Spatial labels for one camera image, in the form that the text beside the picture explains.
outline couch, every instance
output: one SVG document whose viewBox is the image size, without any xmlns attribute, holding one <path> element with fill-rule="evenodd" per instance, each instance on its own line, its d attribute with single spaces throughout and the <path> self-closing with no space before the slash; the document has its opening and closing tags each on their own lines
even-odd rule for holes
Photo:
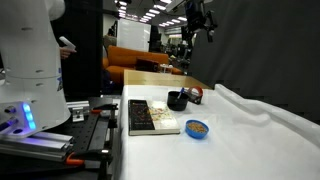
<svg viewBox="0 0 320 180">
<path fill-rule="evenodd" d="M 124 70 L 136 70 L 137 59 L 147 59 L 159 64 L 169 64 L 167 54 L 109 46 L 108 56 L 103 58 L 103 68 L 110 73 L 111 81 L 116 84 L 123 84 Z M 182 75 L 183 72 L 177 68 L 173 68 L 172 74 Z"/>
</svg>

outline book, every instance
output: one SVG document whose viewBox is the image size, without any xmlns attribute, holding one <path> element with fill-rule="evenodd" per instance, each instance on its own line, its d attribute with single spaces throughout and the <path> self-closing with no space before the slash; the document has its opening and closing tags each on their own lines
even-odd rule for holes
<svg viewBox="0 0 320 180">
<path fill-rule="evenodd" d="M 179 134 L 180 126 L 162 101 L 129 100 L 129 135 Z"/>
</svg>

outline ceiling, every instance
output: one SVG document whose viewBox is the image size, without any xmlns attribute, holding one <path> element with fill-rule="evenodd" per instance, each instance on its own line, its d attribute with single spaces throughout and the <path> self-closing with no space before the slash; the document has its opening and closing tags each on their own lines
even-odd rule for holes
<svg viewBox="0 0 320 180">
<path fill-rule="evenodd" d="M 131 4 L 127 4 L 126 13 L 130 15 L 136 15 L 138 17 L 145 16 L 145 14 L 155 5 L 166 6 L 167 3 L 164 3 L 159 0 L 132 0 Z M 116 3 L 114 0 L 103 0 L 103 8 L 107 10 L 106 12 L 111 12 L 110 14 L 118 16 L 118 8 L 116 7 Z M 179 7 L 176 12 L 168 13 L 166 10 L 161 11 L 159 9 L 155 9 L 160 11 L 160 14 L 157 14 L 147 23 L 155 26 L 159 26 L 159 24 L 171 21 L 172 19 L 177 19 L 178 17 L 185 17 L 184 8 Z M 175 23 L 174 25 L 166 26 L 165 28 L 178 27 L 185 25 L 184 21 L 180 21 L 180 23 Z"/>
</svg>

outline white tablecloth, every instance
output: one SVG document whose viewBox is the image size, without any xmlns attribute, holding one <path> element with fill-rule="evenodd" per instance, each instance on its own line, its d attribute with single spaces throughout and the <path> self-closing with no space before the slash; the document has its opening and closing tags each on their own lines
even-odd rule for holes
<svg viewBox="0 0 320 180">
<path fill-rule="evenodd" d="M 319 180 L 320 128 L 274 106 L 242 99 L 221 85 L 204 90 L 201 105 L 174 112 L 179 135 L 128 136 L 128 99 L 166 101 L 180 88 L 125 86 L 121 104 L 122 180 Z M 197 119 L 203 140 L 185 133 Z"/>
</svg>

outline small bowl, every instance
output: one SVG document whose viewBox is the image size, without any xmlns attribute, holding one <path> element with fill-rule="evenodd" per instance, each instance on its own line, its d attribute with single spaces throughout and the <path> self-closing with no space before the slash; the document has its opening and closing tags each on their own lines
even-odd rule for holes
<svg viewBox="0 0 320 180">
<path fill-rule="evenodd" d="M 205 129 L 205 132 L 201 133 L 201 132 L 197 132 L 197 131 L 194 131 L 194 130 L 190 129 L 189 126 L 188 126 L 188 124 L 190 124 L 190 123 L 198 123 L 198 124 L 202 125 L 202 126 L 204 127 L 204 129 Z M 201 121 L 188 120 L 188 121 L 186 122 L 186 132 L 187 132 L 187 134 L 188 134 L 189 136 L 191 136 L 191 137 L 193 137 L 193 138 L 195 138 L 195 139 L 202 139 L 202 138 L 204 138 L 204 137 L 208 134 L 209 128 L 208 128 L 207 125 L 205 125 L 205 124 L 204 124 L 203 122 L 201 122 Z"/>
</svg>

